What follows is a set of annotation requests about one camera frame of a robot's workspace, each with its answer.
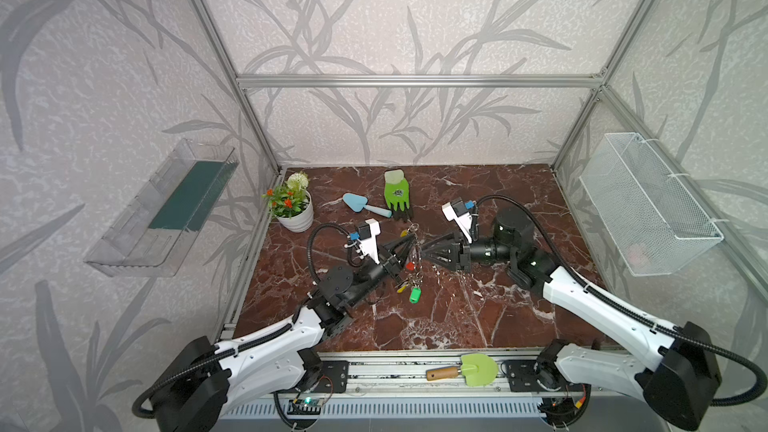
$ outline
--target green glove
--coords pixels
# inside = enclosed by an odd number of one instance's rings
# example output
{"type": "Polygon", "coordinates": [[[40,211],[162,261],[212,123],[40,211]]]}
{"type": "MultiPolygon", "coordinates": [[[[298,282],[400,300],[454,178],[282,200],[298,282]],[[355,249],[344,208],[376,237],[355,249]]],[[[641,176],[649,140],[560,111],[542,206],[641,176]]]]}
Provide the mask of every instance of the green glove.
{"type": "Polygon", "coordinates": [[[413,218],[408,181],[401,168],[384,172],[384,199],[395,220],[413,218]]]}

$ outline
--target leaf pattern wallpaper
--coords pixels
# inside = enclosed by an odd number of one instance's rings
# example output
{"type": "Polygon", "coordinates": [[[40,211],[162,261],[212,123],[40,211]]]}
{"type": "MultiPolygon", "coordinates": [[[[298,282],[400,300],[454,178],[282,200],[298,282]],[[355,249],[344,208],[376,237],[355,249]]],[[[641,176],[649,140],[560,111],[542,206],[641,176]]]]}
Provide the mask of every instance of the leaf pattern wallpaper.
{"type": "MultiPolygon", "coordinates": [[[[638,0],[206,1],[240,74],[589,74],[638,0]]],[[[483,164],[546,162],[541,151],[562,143],[587,94],[268,89],[250,99],[285,164],[483,164]]]]}
{"type": "Polygon", "coordinates": [[[0,0],[0,430],[156,430],[130,403],[211,336],[271,184],[187,0],[0,0]],[[83,263],[182,138],[240,162],[173,278],[83,263]]]}
{"type": "MultiPolygon", "coordinates": [[[[612,87],[668,153],[768,257],[768,0],[661,0],[612,79],[612,87]]],[[[675,322],[704,326],[716,344],[768,368],[768,308],[717,246],[672,275],[634,277],[578,178],[606,132],[625,132],[606,106],[558,170],[571,211],[619,296],[675,322]]],[[[754,376],[720,363],[721,396],[754,376]]],[[[700,430],[762,430],[768,398],[710,409],[700,430]]]]}

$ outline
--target transparent plastic bin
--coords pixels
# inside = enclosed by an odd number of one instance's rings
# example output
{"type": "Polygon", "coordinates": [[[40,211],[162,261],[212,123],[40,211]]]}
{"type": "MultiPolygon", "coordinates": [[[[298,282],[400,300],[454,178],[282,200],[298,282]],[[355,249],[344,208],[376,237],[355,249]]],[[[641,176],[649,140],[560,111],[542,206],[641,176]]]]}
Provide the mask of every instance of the transparent plastic bin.
{"type": "Polygon", "coordinates": [[[581,183],[632,275],[671,274],[723,240],[640,134],[605,134],[581,183]]]}
{"type": "Polygon", "coordinates": [[[232,146],[182,139],[85,262],[111,277],[173,277],[237,163],[232,146]]]}

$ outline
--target white wire mesh basket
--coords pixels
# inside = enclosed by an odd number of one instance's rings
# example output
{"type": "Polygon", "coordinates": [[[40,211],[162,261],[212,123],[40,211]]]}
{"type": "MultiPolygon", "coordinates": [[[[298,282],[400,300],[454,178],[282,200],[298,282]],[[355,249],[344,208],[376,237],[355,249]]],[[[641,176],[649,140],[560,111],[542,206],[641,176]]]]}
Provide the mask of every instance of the white wire mesh basket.
{"type": "Polygon", "coordinates": [[[605,134],[581,183],[632,275],[671,274],[723,240],[640,134],[605,134]]]}

